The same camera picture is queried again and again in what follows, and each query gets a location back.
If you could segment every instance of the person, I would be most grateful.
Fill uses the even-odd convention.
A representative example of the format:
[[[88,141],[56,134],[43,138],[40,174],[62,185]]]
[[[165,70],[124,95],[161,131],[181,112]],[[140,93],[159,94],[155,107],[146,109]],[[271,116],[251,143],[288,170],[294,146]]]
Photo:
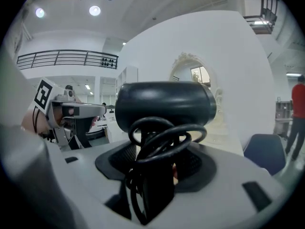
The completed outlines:
[[[295,150],[291,157],[295,161],[305,139],[305,77],[303,75],[299,76],[298,84],[292,89],[292,104],[294,114],[285,152],[287,155],[289,154],[298,134]]]
[[[106,109],[106,112],[107,112],[106,103],[102,103],[102,105],[104,105],[104,106],[105,106],[105,109]]]
[[[75,101],[76,101],[77,103],[81,103],[81,100],[80,100],[80,99],[78,98],[78,96],[75,94],[75,91],[73,90],[73,87],[72,87],[71,85],[66,85],[65,89],[66,89],[66,90],[69,89],[69,90],[73,91],[73,95],[74,95],[74,97],[75,97]]]

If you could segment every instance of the window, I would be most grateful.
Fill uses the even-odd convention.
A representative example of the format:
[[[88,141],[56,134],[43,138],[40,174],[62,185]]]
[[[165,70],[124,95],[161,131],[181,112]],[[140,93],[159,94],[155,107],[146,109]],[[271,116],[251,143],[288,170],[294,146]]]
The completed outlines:
[[[193,82],[200,82],[209,88],[211,87],[210,76],[203,66],[191,69],[191,74]]]

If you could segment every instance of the metal frame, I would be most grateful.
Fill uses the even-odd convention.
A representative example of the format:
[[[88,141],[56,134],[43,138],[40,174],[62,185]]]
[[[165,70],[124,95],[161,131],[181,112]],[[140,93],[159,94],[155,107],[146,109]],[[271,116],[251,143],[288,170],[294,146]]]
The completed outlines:
[[[269,7],[269,0],[266,0],[266,8],[264,8],[265,0],[261,0],[261,13],[260,15],[254,16],[244,16],[245,20],[249,23],[252,29],[257,32],[257,34],[271,34],[276,22],[276,13],[277,13],[277,5],[278,0],[275,0],[275,11],[272,12],[274,8],[274,1],[271,0],[271,5]],[[254,22],[261,21],[263,24],[257,25],[253,24]]]
[[[64,49],[33,52],[18,57],[21,70],[51,65],[88,65],[117,69],[119,56],[96,51]]]

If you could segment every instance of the white curved wall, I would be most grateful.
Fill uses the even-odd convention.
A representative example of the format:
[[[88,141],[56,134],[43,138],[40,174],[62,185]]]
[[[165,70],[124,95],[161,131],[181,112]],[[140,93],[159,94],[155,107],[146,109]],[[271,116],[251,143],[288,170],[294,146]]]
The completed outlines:
[[[234,11],[204,11],[175,17],[130,40],[118,71],[138,67],[139,82],[169,80],[182,53],[201,58],[223,90],[225,120],[245,146],[256,133],[273,132],[274,83],[269,62],[253,30]]]

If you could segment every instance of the white pillar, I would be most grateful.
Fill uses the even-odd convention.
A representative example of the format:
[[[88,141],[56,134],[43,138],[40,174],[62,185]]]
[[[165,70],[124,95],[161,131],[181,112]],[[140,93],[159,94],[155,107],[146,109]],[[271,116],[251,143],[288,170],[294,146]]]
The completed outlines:
[[[100,85],[101,85],[101,77],[96,76],[94,82],[94,103],[101,104],[100,100]]]

